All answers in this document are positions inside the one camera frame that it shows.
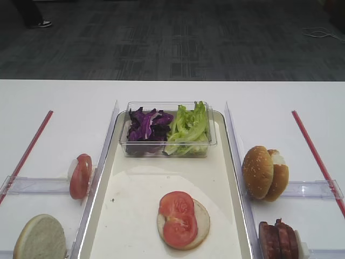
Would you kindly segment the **sesame bun top front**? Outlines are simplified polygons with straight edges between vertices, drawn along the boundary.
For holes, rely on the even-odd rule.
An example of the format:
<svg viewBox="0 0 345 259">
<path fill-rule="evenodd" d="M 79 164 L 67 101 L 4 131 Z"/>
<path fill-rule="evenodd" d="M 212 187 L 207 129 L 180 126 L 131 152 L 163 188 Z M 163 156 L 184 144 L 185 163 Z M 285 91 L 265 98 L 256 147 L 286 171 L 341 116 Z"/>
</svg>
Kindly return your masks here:
<svg viewBox="0 0 345 259">
<path fill-rule="evenodd" d="M 273 181 L 273 161 L 264 146 L 254 146 L 246 153 L 242 164 L 247 192 L 255 199 L 263 199 Z"/>
</svg>

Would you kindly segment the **meat patty front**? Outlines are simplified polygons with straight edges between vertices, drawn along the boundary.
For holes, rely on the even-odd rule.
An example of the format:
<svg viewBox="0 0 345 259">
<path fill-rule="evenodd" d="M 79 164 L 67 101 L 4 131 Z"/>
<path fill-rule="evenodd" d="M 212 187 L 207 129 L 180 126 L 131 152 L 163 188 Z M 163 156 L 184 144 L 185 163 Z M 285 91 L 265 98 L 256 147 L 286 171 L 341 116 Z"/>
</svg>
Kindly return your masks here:
<svg viewBox="0 0 345 259">
<path fill-rule="evenodd" d="M 264 259 L 281 258 L 278 230 L 275 226 L 261 221 L 259 223 L 259 241 Z"/>
</svg>

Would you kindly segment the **person's dark trouser leg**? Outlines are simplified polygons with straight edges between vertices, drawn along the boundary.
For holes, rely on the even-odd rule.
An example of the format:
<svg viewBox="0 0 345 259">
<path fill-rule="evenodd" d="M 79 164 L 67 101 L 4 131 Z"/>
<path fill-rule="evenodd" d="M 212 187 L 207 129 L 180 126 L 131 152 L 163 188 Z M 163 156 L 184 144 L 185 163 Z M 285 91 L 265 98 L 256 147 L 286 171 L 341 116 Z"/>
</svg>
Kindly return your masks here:
<svg viewBox="0 0 345 259">
<path fill-rule="evenodd" d="M 38 7 L 32 0 L 14 0 L 13 4 L 23 18 L 24 24 L 28 27 L 39 25 L 43 17 Z"/>
</svg>

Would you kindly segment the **tomato slice front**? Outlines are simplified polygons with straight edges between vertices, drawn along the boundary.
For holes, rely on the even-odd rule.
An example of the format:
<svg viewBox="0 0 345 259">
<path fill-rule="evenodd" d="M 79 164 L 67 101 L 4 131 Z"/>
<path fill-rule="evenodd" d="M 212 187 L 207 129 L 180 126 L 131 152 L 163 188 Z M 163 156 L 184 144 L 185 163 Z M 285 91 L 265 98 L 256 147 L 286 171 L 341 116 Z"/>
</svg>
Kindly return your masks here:
<svg viewBox="0 0 345 259">
<path fill-rule="evenodd" d="M 177 249 L 182 249 L 195 240 L 198 233 L 194 215 L 168 216 L 163 226 L 165 242 Z"/>
</svg>

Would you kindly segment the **sesame bun top rear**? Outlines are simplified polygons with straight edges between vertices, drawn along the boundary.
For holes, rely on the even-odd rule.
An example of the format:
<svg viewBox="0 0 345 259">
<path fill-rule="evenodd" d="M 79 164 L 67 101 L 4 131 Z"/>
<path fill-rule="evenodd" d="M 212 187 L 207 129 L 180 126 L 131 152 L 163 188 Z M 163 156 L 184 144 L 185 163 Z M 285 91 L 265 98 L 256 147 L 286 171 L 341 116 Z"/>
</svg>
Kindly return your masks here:
<svg viewBox="0 0 345 259">
<path fill-rule="evenodd" d="M 273 180 L 264 200 L 273 202 L 280 197 L 288 185 L 289 167 L 278 150 L 269 149 L 268 153 L 273 161 Z"/>
</svg>

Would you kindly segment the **right clear divider strip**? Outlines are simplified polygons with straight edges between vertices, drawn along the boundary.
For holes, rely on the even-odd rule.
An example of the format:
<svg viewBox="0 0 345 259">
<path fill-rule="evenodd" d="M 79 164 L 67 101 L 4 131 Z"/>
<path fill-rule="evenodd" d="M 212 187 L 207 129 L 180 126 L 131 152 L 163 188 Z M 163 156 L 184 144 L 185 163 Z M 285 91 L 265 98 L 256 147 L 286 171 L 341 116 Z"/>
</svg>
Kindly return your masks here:
<svg viewBox="0 0 345 259">
<path fill-rule="evenodd" d="M 247 194 L 245 181 L 242 174 L 242 160 L 238 149 L 238 141 L 233 124 L 233 117 L 227 102 L 225 103 L 224 113 L 231 155 L 233 160 L 234 173 L 236 177 L 239 199 L 241 204 L 241 213 L 244 219 L 247 242 L 249 245 L 250 258 L 264 258 L 258 239 L 256 223 L 254 221 L 252 213 L 251 199 Z"/>
</svg>

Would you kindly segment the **sesame bun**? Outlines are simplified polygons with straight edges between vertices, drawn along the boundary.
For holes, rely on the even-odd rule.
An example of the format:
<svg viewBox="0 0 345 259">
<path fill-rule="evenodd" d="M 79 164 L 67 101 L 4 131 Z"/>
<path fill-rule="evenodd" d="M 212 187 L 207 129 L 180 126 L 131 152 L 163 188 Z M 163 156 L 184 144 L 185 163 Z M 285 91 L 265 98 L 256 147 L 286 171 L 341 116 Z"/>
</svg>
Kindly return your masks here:
<svg viewBox="0 0 345 259">
<path fill-rule="evenodd" d="M 268 153 L 273 161 L 273 180 L 264 200 L 273 202 L 280 197 L 288 185 L 289 167 L 278 150 L 269 149 Z"/>
<path fill-rule="evenodd" d="M 273 181 L 273 161 L 264 146 L 254 146 L 246 153 L 242 164 L 247 192 L 255 199 L 263 199 Z"/>
</svg>

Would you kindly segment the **bun bottom slice on tray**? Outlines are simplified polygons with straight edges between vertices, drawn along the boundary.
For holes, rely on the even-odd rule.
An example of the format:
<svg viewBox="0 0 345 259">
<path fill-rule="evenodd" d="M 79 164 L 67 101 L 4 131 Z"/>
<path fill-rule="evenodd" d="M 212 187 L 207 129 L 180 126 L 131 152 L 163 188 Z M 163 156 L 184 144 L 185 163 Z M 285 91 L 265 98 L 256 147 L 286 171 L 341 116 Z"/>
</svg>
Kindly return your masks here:
<svg viewBox="0 0 345 259">
<path fill-rule="evenodd" d="M 162 240 L 170 247 L 177 250 L 190 250 L 198 247 L 207 237 L 210 230 L 210 216 L 206 208 L 197 200 L 193 199 L 195 218 L 197 224 L 197 234 L 195 238 L 184 246 L 176 246 L 171 244 L 166 237 L 164 236 L 164 227 L 167 224 L 168 220 L 162 214 L 157 215 L 157 228 L 158 233 Z"/>
</svg>

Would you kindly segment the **clear bun top pusher track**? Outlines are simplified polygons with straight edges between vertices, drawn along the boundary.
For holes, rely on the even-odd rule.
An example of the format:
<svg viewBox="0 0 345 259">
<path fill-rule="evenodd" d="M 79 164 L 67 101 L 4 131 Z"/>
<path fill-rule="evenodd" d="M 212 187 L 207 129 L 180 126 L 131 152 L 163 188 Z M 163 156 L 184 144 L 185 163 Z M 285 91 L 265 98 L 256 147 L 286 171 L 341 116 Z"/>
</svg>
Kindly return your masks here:
<svg viewBox="0 0 345 259">
<path fill-rule="evenodd" d="M 322 180 L 290 181 L 280 197 L 343 200 L 344 195 L 335 180 Z"/>
</svg>

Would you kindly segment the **clear divider strip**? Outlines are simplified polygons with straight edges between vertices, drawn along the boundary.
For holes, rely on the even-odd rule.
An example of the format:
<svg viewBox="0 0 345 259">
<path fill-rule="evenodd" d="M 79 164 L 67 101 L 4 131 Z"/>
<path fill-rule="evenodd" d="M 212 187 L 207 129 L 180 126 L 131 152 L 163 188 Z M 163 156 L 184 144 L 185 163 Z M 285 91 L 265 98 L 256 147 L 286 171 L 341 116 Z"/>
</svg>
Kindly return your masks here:
<svg viewBox="0 0 345 259">
<path fill-rule="evenodd" d="M 94 207 L 95 198 L 96 198 L 96 195 L 98 193 L 100 180 L 101 180 L 101 177 L 103 174 L 108 150 L 109 150 L 109 147 L 111 145 L 111 140 L 112 140 L 112 136 L 113 136 L 114 127 L 116 124 L 116 118 L 118 116 L 118 113 L 119 113 L 119 104 L 118 104 L 118 100 L 116 100 L 115 106 L 114 106 L 114 109 L 112 112 L 112 116 L 111 116 L 111 121 L 109 123 L 109 127 L 107 130 L 105 142 L 104 142 L 101 154 L 100 154 L 98 165 L 94 171 L 94 177 L 93 177 L 93 180 L 91 181 L 89 195 L 88 195 L 88 198 L 86 201 L 85 209 L 84 209 L 84 212 L 83 212 L 83 215 L 81 218 L 81 222 L 80 222 L 80 225 L 78 228 L 78 232 L 77 232 L 77 236 L 76 236 L 74 245 L 72 246 L 72 249 L 70 251 L 69 258 L 73 258 L 73 259 L 81 258 L 82 247 L 84 245 L 86 233 L 87 233 L 88 226 L 89 226 L 89 222 L 91 220 L 91 214 L 92 214 L 92 210 Z"/>
<path fill-rule="evenodd" d="M 242 174 L 242 160 L 238 149 L 238 141 L 233 124 L 233 117 L 227 102 L 225 103 L 224 113 L 231 155 L 233 160 L 234 173 L 236 177 L 239 199 L 241 204 L 241 213 L 244 219 L 247 242 L 249 245 L 250 258 L 264 258 L 258 239 L 256 223 L 254 221 L 252 213 L 251 199 L 247 194 L 245 181 Z"/>
</svg>

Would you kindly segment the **right red rail strip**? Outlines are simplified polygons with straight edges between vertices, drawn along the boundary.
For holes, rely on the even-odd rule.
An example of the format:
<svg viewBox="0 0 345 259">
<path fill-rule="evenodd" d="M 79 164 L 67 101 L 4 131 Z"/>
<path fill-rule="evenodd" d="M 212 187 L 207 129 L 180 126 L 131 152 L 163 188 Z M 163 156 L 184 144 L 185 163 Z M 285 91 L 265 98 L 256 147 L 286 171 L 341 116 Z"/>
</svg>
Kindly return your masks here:
<svg viewBox="0 0 345 259">
<path fill-rule="evenodd" d="M 328 173 L 328 171 L 327 171 L 316 147 L 314 146 L 306 128 L 304 127 L 302 120 L 300 119 L 297 111 L 296 110 L 292 111 L 292 115 L 293 115 L 293 117 L 294 117 L 294 119 L 295 119 L 295 121 L 296 121 L 296 123 L 297 123 L 297 125 L 298 125 L 298 127 L 299 127 L 299 129 L 300 129 L 300 131 L 301 131 L 301 133 L 302 133 L 302 135 L 303 135 L 303 137 L 304 137 L 304 139 L 305 139 L 305 141 L 306 141 L 306 143 L 307 143 L 307 145 L 308 145 L 308 147 L 309 147 L 309 149 L 310 149 L 310 151 L 311 151 L 311 153 L 312 153 L 312 155 L 313 155 L 313 157 L 314 157 L 314 159 L 315 159 L 315 161 L 316 161 L 316 163 L 320 169 L 320 171 L 322 172 L 324 179 L 328 182 L 329 188 L 334 195 L 336 203 L 337 203 L 342 215 L 344 216 L 343 198 L 341 198 L 340 192 L 335 187 L 335 181 L 332 180 L 330 174 Z"/>
</svg>

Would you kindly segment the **white metal tray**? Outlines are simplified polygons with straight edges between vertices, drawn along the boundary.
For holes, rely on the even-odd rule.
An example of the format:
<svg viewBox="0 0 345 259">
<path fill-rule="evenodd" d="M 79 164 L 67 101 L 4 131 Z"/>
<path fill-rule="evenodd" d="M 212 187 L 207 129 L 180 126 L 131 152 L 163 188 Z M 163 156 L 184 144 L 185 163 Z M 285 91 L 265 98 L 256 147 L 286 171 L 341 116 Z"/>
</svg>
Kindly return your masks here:
<svg viewBox="0 0 345 259">
<path fill-rule="evenodd" d="M 204 158 L 126 157 L 118 142 L 124 113 L 112 121 L 113 136 L 86 215 L 84 240 L 75 258 L 251 258 L 224 117 L 213 113 L 218 143 Z M 182 190 L 210 215 L 210 232 L 197 248 L 179 251 L 160 238 L 161 197 Z"/>
</svg>

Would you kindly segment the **left red rail strip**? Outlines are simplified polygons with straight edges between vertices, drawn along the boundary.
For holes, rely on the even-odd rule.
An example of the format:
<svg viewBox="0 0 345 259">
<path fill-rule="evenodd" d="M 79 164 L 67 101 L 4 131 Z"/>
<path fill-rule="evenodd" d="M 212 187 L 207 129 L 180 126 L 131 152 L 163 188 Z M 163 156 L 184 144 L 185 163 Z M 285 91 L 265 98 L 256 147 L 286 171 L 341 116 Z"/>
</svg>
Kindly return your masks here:
<svg viewBox="0 0 345 259">
<path fill-rule="evenodd" d="M 31 142 L 29 143 L 28 147 L 26 148 L 24 154 L 22 155 L 20 161 L 18 162 L 15 170 L 12 172 L 12 174 L 10 175 L 8 181 L 6 181 L 6 184 L 4 186 L 4 189 L 1 191 L 1 200 L 0 203 L 2 203 L 2 201 L 4 200 L 4 198 L 6 197 L 9 188 L 12 186 L 13 182 L 15 181 L 16 177 L 18 176 L 20 170 L 22 169 L 23 165 L 25 164 L 28 156 L 30 155 L 33 147 L 35 146 L 37 140 L 39 139 L 39 137 L 41 136 L 43 130 L 45 129 L 47 123 L 49 122 L 49 120 L 51 119 L 53 115 L 53 111 L 49 110 L 47 115 L 45 116 L 43 122 L 41 123 L 41 125 L 39 126 L 38 130 L 36 131 L 34 137 L 32 138 Z"/>
</svg>

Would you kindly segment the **left clear divider strip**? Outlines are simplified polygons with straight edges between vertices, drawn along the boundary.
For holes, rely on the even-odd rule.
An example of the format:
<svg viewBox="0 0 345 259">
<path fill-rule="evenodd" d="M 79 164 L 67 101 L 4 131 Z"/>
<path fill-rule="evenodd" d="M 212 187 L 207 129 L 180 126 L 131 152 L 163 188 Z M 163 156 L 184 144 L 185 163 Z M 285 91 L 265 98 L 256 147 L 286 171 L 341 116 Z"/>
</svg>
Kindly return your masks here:
<svg viewBox="0 0 345 259">
<path fill-rule="evenodd" d="M 81 258 L 82 247 L 84 245 L 86 233 L 87 233 L 88 226 L 89 226 L 89 222 L 91 220 L 91 214 L 92 214 L 92 210 L 94 207 L 95 198 L 96 198 L 96 195 L 98 193 L 100 180 L 101 180 L 101 177 L 103 174 L 108 150 L 109 150 L 109 147 L 111 145 L 111 140 L 112 140 L 112 136 L 113 136 L 114 127 L 116 124 L 116 118 L 118 116 L 118 113 L 119 113 L 119 104 L 118 104 L 118 100 L 116 100 L 115 106 L 114 106 L 114 109 L 112 112 L 112 116 L 111 116 L 111 121 L 109 123 L 109 127 L 107 130 L 105 142 L 104 142 L 101 154 L 100 154 L 98 165 L 94 171 L 94 177 L 93 177 L 93 180 L 91 181 L 89 195 L 88 195 L 88 198 L 86 201 L 85 209 L 84 209 L 84 212 L 83 212 L 83 215 L 81 218 L 81 222 L 80 222 L 80 225 L 78 228 L 78 232 L 77 232 L 77 236 L 76 236 L 74 245 L 72 246 L 72 249 L 70 251 L 69 258 L 73 258 L 73 259 Z"/>
</svg>

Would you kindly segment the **clear bun slice pusher track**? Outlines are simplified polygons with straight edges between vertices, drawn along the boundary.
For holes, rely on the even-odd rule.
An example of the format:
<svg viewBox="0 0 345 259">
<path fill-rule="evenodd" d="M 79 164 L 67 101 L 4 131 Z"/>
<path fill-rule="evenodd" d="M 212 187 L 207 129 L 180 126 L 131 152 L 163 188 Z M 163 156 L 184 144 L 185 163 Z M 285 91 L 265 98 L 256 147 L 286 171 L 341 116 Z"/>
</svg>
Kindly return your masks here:
<svg viewBox="0 0 345 259">
<path fill-rule="evenodd" d="M 1 250 L 0 259 L 13 259 L 13 251 L 11 250 Z"/>
</svg>

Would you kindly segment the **meat patty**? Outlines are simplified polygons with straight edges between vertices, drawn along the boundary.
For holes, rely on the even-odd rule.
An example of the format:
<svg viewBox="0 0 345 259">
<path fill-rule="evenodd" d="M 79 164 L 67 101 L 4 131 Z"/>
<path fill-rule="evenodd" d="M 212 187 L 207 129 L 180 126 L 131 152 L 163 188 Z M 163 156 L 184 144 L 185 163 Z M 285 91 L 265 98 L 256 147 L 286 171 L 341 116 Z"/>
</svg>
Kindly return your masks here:
<svg viewBox="0 0 345 259">
<path fill-rule="evenodd" d="M 281 258 L 298 259 L 299 250 L 293 228 L 283 223 L 282 219 L 276 219 L 275 227 L 278 230 Z"/>
<path fill-rule="evenodd" d="M 261 221 L 259 223 L 259 241 L 264 259 L 281 258 L 278 230 L 275 226 Z"/>
</svg>

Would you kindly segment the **upright bun slice left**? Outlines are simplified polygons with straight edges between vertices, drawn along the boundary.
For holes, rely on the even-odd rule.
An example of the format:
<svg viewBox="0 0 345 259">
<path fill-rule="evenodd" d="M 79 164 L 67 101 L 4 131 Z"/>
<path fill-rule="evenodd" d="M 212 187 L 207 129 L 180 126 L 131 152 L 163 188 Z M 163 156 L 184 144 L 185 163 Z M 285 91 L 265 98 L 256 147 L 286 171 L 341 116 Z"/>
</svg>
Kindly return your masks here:
<svg viewBox="0 0 345 259">
<path fill-rule="evenodd" d="M 29 220 L 20 233 L 13 258 L 65 258 L 66 237 L 60 222 L 49 214 Z"/>
</svg>

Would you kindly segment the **clear patty pusher track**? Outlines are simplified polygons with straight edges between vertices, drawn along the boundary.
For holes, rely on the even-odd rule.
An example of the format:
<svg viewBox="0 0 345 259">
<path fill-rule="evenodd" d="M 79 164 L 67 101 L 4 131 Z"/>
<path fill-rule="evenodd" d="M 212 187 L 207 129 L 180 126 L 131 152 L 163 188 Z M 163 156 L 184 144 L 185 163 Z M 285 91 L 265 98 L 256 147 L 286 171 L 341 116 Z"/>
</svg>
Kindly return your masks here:
<svg viewBox="0 0 345 259">
<path fill-rule="evenodd" d="M 345 259 L 344 249 L 310 249 L 311 259 Z"/>
</svg>

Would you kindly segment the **red rail strip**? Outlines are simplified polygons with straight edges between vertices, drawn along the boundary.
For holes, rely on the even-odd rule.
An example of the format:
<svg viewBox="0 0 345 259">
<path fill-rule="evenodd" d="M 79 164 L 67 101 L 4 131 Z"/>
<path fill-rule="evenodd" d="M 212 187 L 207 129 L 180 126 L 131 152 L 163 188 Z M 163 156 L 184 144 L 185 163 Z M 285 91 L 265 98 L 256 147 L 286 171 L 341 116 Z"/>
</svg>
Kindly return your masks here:
<svg viewBox="0 0 345 259">
<path fill-rule="evenodd" d="M 23 165 L 25 164 L 28 156 L 30 155 L 33 147 L 35 146 L 37 140 L 39 139 L 39 137 L 41 136 L 43 130 L 45 129 L 47 123 L 49 122 L 49 120 L 51 119 L 53 115 L 53 111 L 49 110 L 47 115 L 45 116 L 43 122 L 41 123 L 41 125 L 39 126 L 38 130 L 36 131 L 34 137 L 32 138 L 31 142 L 29 143 L 28 147 L 26 148 L 24 154 L 22 155 L 20 161 L 18 162 L 15 170 L 12 172 L 12 174 L 10 175 L 8 181 L 6 181 L 6 184 L 4 186 L 4 189 L 1 191 L 1 200 L 0 203 L 2 203 L 2 201 L 4 200 L 4 198 L 6 197 L 9 188 L 12 186 L 13 182 L 15 181 L 16 177 L 18 176 L 20 170 L 22 169 Z"/>
<path fill-rule="evenodd" d="M 342 215 L 344 216 L 343 198 L 341 198 L 340 192 L 335 187 L 335 181 L 332 180 L 330 174 L 328 173 L 328 171 L 327 171 L 316 147 L 314 146 L 306 128 L 304 127 L 302 120 L 300 119 L 297 111 L 296 110 L 292 111 L 292 115 L 293 115 L 293 117 L 294 117 L 294 119 L 295 119 L 295 121 L 296 121 L 296 123 L 297 123 L 297 125 L 298 125 L 298 127 L 299 127 L 299 129 L 300 129 L 300 131 L 301 131 L 301 133 L 302 133 L 302 135 L 303 135 L 303 137 L 304 137 L 304 139 L 305 139 L 305 141 L 306 141 L 306 143 L 307 143 L 307 145 L 308 145 L 308 147 L 309 147 L 309 149 L 310 149 L 310 151 L 311 151 L 311 153 L 312 153 L 312 155 L 313 155 L 313 157 L 314 157 L 314 159 L 315 159 L 315 161 L 316 161 L 316 163 L 320 169 L 320 171 L 322 172 L 324 179 L 328 182 L 329 188 L 334 195 L 336 203 L 337 203 Z"/>
</svg>

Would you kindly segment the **person's shoe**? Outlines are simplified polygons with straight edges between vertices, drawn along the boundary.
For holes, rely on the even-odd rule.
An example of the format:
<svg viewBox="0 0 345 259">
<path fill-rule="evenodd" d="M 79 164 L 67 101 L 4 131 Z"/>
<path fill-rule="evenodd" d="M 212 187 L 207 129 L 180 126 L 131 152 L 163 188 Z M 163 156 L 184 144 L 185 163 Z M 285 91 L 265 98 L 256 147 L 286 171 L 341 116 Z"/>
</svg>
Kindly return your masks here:
<svg viewBox="0 0 345 259">
<path fill-rule="evenodd" d="M 36 28 L 48 28 L 52 25 L 52 22 L 50 21 L 42 21 L 41 23 L 35 24 L 35 25 L 31 25 L 30 28 L 36 29 Z"/>
</svg>

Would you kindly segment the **white patty pusher block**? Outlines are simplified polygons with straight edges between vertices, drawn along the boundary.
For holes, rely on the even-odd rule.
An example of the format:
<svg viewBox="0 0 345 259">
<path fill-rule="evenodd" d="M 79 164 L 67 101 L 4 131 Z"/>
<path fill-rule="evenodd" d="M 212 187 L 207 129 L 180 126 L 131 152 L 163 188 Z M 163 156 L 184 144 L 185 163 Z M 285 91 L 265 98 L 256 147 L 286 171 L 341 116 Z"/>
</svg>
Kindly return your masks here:
<svg viewBox="0 0 345 259">
<path fill-rule="evenodd" d="M 307 243 L 302 242 L 299 232 L 297 230 L 295 230 L 294 233 L 295 233 L 297 244 L 298 244 L 298 251 L 299 251 L 298 259 L 310 259 L 311 254 L 307 247 Z"/>
</svg>

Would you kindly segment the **clear tomato pusher track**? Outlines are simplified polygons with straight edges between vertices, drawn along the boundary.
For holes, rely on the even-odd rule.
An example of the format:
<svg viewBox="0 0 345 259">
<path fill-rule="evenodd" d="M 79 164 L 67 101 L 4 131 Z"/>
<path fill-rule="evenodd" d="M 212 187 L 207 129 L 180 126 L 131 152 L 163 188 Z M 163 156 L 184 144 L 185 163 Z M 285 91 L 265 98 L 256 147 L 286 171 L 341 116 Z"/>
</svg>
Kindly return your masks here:
<svg viewBox="0 0 345 259">
<path fill-rule="evenodd" d="M 7 176 L 1 185 L 1 194 L 69 194 L 68 179 L 28 178 Z"/>
</svg>

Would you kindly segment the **purple cabbage leaves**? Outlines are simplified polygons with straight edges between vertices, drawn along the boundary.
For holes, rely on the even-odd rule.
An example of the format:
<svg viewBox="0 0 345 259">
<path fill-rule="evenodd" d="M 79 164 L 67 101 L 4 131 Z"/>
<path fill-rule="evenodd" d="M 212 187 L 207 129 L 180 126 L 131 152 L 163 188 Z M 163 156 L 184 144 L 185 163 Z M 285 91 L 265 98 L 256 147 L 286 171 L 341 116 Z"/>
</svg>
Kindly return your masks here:
<svg viewBox="0 0 345 259">
<path fill-rule="evenodd" d="M 170 123 L 174 116 L 163 110 L 153 109 L 143 112 L 143 107 L 136 111 L 129 110 L 131 125 L 127 133 L 128 141 L 167 141 Z"/>
</svg>

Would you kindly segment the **meat patty rear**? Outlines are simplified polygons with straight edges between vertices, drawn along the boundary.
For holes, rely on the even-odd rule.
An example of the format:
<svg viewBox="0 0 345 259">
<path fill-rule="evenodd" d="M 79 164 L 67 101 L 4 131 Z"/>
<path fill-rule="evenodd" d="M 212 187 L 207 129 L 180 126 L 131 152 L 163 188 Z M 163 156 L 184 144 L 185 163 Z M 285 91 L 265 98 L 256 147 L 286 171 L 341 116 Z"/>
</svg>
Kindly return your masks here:
<svg viewBox="0 0 345 259">
<path fill-rule="evenodd" d="M 275 227 L 278 230 L 281 258 L 298 259 L 299 250 L 293 228 L 283 223 L 282 219 L 276 219 Z"/>
</svg>

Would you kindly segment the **green lettuce leaves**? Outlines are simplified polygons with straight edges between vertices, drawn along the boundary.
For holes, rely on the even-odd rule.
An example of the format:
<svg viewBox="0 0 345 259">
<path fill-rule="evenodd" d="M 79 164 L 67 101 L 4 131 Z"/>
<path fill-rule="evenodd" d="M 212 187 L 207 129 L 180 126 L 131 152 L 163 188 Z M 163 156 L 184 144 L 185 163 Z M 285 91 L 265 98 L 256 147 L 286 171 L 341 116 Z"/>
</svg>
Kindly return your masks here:
<svg viewBox="0 0 345 259">
<path fill-rule="evenodd" d="M 188 111 L 179 105 L 177 114 L 170 123 L 168 145 L 163 150 L 168 156 L 205 156 L 208 150 L 209 120 L 202 101 L 194 102 L 194 109 Z"/>
</svg>

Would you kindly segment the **clear plastic salad box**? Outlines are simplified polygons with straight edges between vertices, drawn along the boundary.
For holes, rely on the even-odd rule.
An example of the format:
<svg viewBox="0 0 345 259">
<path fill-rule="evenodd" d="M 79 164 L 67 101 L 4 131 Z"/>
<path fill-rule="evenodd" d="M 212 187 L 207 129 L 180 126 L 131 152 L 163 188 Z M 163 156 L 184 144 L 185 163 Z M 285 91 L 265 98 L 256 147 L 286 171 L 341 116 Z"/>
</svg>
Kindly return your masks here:
<svg viewBox="0 0 345 259">
<path fill-rule="evenodd" d="M 125 156 L 206 157 L 217 145 L 205 101 L 129 102 L 119 137 Z"/>
</svg>

